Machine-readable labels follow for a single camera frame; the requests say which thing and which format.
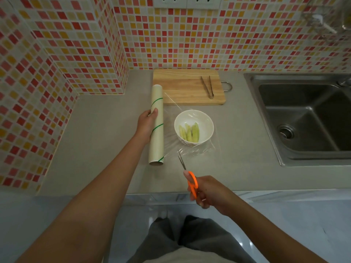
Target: orange-handled scissors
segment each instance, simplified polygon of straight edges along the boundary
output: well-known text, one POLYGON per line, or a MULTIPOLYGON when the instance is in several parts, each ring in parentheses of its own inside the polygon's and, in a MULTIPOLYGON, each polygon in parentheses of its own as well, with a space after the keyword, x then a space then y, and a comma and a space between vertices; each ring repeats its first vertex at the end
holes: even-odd
MULTIPOLYGON (((181 156, 179 150, 178 150, 178 153, 179 153, 178 158, 179 158, 179 160, 180 160, 180 163, 183 165, 184 170, 186 170, 184 161, 183 161, 183 159, 182 159, 182 156, 181 156)), ((199 188, 199 185, 198 185, 198 183, 197 183, 196 177, 195 177, 195 175, 193 174, 193 172, 191 172, 191 171, 188 171, 188 172, 189 172, 189 174, 191 175, 191 177, 193 178, 194 183, 195 183, 195 184, 192 184, 191 182, 188 181, 188 185, 189 185, 189 187, 190 187, 191 193, 193 193, 193 195, 194 195, 194 197, 195 197, 195 199, 196 199, 197 196, 196 196, 196 191, 195 191, 195 189, 198 189, 198 188, 199 188)))

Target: bowl rim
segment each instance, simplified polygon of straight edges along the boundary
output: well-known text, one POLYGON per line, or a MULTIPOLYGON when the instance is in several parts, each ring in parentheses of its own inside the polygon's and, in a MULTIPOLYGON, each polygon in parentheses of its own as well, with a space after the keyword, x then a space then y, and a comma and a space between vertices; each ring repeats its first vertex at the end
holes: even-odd
POLYGON ((190 143, 190 144, 192 144, 192 145, 199 145, 199 144, 205 143, 206 141, 208 141, 208 140, 213 136, 213 133, 214 133, 214 123, 213 123, 211 117, 210 117, 208 114, 204 113, 203 111, 190 109, 190 110, 182 111, 182 112, 181 112, 180 114, 178 114, 177 117, 174 119, 174 131, 176 132, 177 136, 178 136, 179 138, 181 138, 182 140, 184 140, 185 142, 188 142, 188 143, 190 143), (196 143, 196 142, 187 141, 187 140, 183 139, 180 135, 178 135, 177 129, 176 129, 176 125, 175 125, 175 124, 176 124, 176 120, 177 120, 177 118, 179 117, 179 115, 181 115, 182 113, 185 113, 186 111, 198 111, 198 112, 200 112, 200 113, 206 115, 206 116, 210 119, 210 121, 211 121, 211 123, 212 123, 212 125, 213 125, 213 130, 212 130, 212 133, 211 133, 211 135, 209 136, 208 139, 206 139, 205 141, 197 142, 197 143, 196 143))

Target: sink drain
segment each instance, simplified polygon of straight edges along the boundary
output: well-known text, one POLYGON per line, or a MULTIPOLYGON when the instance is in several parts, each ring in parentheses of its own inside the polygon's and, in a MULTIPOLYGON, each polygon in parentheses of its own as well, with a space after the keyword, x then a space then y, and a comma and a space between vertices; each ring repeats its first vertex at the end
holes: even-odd
POLYGON ((278 127, 279 134, 285 139, 293 139, 294 138, 294 130, 289 125, 281 125, 278 127))

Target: mosaic tile wall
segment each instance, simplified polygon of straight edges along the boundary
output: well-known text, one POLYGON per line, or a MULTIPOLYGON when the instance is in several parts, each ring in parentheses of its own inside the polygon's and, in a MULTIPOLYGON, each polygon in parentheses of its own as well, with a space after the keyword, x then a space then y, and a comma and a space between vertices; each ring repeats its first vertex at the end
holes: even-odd
POLYGON ((0 185, 39 190, 77 99, 7 0, 0 0, 0 185))
POLYGON ((310 33, 300 17, 307 2, 222 0, 219 10, 192 10, 111 0, 131 69, 350 72, 351 41, 330 45, 310 33))
POLYGON ((109 0, 10 0, 78 94, 123 94, 128 64, 109 0))

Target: gray countertop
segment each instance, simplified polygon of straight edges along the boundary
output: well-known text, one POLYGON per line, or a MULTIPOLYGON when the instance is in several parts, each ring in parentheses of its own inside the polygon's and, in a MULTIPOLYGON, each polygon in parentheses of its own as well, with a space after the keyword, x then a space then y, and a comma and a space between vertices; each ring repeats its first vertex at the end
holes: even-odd
MULTIPOLYGON (((214 148, 185 155, 187 169, 233 191, 351 188, 351 166, 281 167, 243 74, 219 75, 233 84, 224 105, 181 106, 205 112, 216 126, 214 148)), ((152 71, 132 70, 124 96, 81 95, 39 195, 75 195, 92 181, 133 136, 138 116, 150 106, 151 85, 152 71)), ((151 167, 144 149, 128 193, 186 191, 176 148, 165 150, 171 152, 165 164, 151 167)))

